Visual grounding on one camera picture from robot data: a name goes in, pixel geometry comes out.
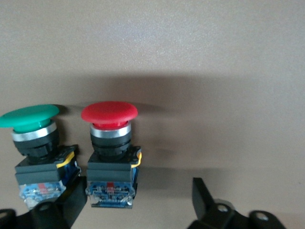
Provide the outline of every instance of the red mushroom push button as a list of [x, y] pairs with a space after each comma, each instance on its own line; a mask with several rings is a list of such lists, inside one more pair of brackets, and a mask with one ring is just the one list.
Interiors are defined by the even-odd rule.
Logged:
[[141, 148], [131, 144], [137, 108], [125, 102], [91, 104], [81, 113], [90, 122], [94, 153], [88, 161], [86, 193], [92, 207], [131, 208], [137, 190]]
[[107, 101], [91, 104], [82, 111], [83, 120], [100, 130], [120, 129], [138, 115], [137, 108], [129, 103]]
[[138, 115], [137, 108], [126, 102], [106, 101], [91, 104], [81, 113], [90, 128], [94, 151], [100, 160], [116, 161], [123, 158], [130, 144], [130, 120]]

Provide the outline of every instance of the screw hole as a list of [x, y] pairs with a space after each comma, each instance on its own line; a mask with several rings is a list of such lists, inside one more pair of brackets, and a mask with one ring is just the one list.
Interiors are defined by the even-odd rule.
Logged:
[[218, 210], [220, 210], [221, 212], [227, 212], [228, 211], [228, 209], [227, 209], [227, 207], [225, 206], [225, 205], [218, 205]]
[[7, 212], [2, 212], [2, 213], [0, 213], [0, 219], [5, 218], [5, 217], [7, 217], [7, 216], [8, 216], [8, 213], [7, 213]]
[[269, 220], [269, 218], [262, 212], [257, 212], [256, 217], [258, 217], [260, 220], [263, 220], [263, 221]]
[[51, 207], [51, 203], [42, 204], [42, 205], [39, 207], [39, 211], [48, 210], [50, 207]]

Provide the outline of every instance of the red label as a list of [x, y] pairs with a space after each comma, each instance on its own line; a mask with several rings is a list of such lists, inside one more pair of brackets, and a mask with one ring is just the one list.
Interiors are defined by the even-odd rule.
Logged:
[[107, 182], [107, 192], [114, 193], [114, 183]]
[[46, 186], [44, 185], [44, 183], [40, 183], [38, 184], [39, 190], [41, 194], [47, 194], [48, 190], [46, 188]]

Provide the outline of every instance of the beige wall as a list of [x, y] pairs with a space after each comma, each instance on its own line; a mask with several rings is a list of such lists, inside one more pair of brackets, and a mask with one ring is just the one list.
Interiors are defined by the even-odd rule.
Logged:
[[[143, 147], [133, 210], [92, 209], [73, 228], [186, 228], [193, 176], [247, 214], [305, 228], [304, 1], [0, 2], [0, 114], [60, 104], [62, 143], [92, 153], [86, 105], [135, 104]], [[0, 130], [0, 208], [22, 156]]]

